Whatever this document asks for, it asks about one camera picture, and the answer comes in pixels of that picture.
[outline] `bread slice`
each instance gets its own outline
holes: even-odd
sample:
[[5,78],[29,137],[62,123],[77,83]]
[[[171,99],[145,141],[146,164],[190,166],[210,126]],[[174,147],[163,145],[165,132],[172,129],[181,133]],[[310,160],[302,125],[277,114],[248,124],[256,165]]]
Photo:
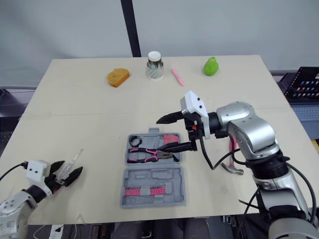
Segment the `bread slice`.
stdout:
[[130,73],[127,69],[115,68],[114,71],[108,74],[107,80],[111,86],[118,87],[129,77]]

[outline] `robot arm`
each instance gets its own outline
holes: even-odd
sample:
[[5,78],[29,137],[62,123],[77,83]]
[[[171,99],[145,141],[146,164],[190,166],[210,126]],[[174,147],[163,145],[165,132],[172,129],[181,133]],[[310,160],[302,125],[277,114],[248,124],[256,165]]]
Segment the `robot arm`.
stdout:
[[202,137],[208,139],[207,132],[215,134],[217,138],[236,138],[246,159],[246,162],[241,164],[252,170],[253,179],[259,189],[257,202],[260,215],[272,223],[269,238],[284,235],[319,238],[312,225],[313,221],[309,223],[311,216],[306,201],[286,164],[289,158],[283,156],[280,151],[272,127],[255,114],[251,105],[235,102],[218,108],[215,113],[207,113],[204,102],[192,91],[187,92],[180,102],[181,112],[164,116],[157,123],[184,119],[190,142],[167,144],[159,150],[197,151],[195,141],[199,139],[206,158]]
[[48,164],[44,161],[27,163],[28,189],[23,189],[0,204],[0,239],[24,239],[27,220],[45,197],[52,196],[61,186],[68,187],[77,179],[83,167],[73,170],[64,180],[57,180],[54,172],[64,161]]

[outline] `pear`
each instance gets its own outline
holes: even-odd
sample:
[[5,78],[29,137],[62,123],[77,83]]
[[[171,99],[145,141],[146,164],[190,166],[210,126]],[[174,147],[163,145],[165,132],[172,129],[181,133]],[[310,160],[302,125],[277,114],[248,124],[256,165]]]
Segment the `pear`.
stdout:
[[205,63],[203,70],[207,76],[214,75],[218,70],[218,63],[216,61],[216,58],[210,57],[208,61]]

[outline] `white wall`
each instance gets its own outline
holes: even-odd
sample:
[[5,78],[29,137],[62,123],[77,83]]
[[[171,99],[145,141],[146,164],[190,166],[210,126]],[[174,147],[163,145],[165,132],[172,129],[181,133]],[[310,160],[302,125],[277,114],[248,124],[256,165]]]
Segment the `white wall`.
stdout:
[[270,70],[319,66],[319,0],[135,0],[142,56],[260,54]]
[[0,0],[0,87],[36,87],[53,58],[132,57],[119,0]]

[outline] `white lid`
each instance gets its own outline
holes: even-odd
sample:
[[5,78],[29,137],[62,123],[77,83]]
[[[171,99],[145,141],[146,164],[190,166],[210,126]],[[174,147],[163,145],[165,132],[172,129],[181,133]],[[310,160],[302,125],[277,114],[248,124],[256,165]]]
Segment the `white lid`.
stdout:
[[149,60],[150,61],[159,61],[160,60],[160,53],[158,51],[149,52]]

